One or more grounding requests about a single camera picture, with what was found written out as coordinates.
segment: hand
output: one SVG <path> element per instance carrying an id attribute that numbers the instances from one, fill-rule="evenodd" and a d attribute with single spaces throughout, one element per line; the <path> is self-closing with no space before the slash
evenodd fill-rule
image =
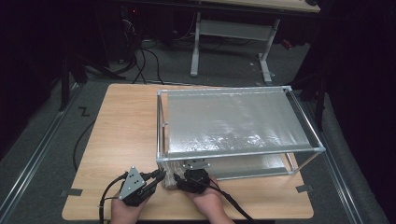
<path id="1" fill-rule="evenodd" d="M 112 224 L 135 224 L 139 219 L 140 213 L 149 201 L 147 198 L 139 206 L 132 207 L 126 205 L 122 200 L 119 200 L 117 193 L 115 199 L 111 200 L 111 223 Z"/>
<path id="2" fill-rule="evenodd" d="M 214 176 L 210 176 L 210 179 L 212 180 L 210 186 L 216 188 L 218 184 L 217 179 Z M 207 188 L 202 194 L 189 192 L 186 192 L 186 194 L 194 202 L 198 211 L 206 216 L 210 223 L 233 223 L 224 211 L 220 192 Z"/>

